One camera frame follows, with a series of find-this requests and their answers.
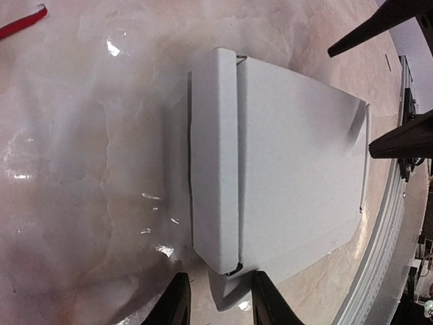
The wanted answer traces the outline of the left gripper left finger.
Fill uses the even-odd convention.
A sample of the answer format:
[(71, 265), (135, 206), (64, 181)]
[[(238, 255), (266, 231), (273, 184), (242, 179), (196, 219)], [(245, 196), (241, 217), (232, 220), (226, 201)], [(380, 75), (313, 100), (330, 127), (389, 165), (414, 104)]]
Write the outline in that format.
[(190, 324), (190, 281), (185, 272), (175, 274), (141, 325)]

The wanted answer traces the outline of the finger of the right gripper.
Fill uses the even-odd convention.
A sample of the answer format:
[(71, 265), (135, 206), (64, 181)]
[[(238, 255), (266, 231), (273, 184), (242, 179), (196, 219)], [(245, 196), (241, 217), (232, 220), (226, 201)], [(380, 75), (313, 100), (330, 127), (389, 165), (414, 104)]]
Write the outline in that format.
[(430, 110), (372, 141), (369, 144), (369, 153), (374, 159), (432, 159), (432, 142), (432, 110)]
[(328, 50), (329, 57), (335, 57), (352, 49), (387, 30), (432, 10), (429, 0), (389, 0), (364, 23), (349, 32)]

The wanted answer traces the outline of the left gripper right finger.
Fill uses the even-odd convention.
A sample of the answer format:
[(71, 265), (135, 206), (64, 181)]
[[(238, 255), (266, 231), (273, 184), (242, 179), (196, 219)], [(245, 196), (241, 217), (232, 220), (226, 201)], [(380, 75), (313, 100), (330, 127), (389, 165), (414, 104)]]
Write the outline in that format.
[(252, 304), (254, 324), (304, 325), (264, 271), (252, 276)]

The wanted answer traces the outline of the white paper box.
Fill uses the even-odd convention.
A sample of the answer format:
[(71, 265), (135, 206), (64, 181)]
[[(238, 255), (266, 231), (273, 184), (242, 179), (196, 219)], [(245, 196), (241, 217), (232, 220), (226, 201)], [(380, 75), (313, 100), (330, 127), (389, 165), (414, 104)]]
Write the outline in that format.
[(216, 308), (279, 284), (349, 242), (369, 168), (369, 106), (222, 47), (191, 72), (193, 248)]

